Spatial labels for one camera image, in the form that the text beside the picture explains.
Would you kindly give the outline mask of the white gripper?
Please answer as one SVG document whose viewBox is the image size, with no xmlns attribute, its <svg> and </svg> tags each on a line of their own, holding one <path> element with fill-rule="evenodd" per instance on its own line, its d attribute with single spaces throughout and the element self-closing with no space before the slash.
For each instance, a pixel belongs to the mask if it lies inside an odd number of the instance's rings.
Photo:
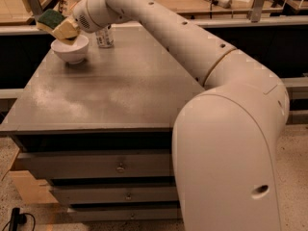
<svg viewBox="0 0 308 231">
<path fill-rule="evenodd" d="M 88 13 L 86 0 L 81 0 L 74 6 L 72 16 L 67 17 L 52 31 L 54 37 L 62 39 L 66 45 L 75 43 L 76 37 L 80 34 L 80 29 L 87 33 L 96 31 L 96 25 Z"/>
</svg>

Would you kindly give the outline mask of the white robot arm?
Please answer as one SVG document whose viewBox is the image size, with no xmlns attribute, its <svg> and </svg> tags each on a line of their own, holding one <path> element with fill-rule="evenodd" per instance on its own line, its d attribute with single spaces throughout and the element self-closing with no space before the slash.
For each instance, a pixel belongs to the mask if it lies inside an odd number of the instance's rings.
<svg viewBox="0 0 308 231">
<path fill-rule="evenodd" d="M 57 39 L 127 19 L 204 89 L 176 118 L 172 160 L 186 231 L 281 231 L 275 149 L 289 96 L 268 68 L 155 0 L 82 0 Z"/>
</svg>

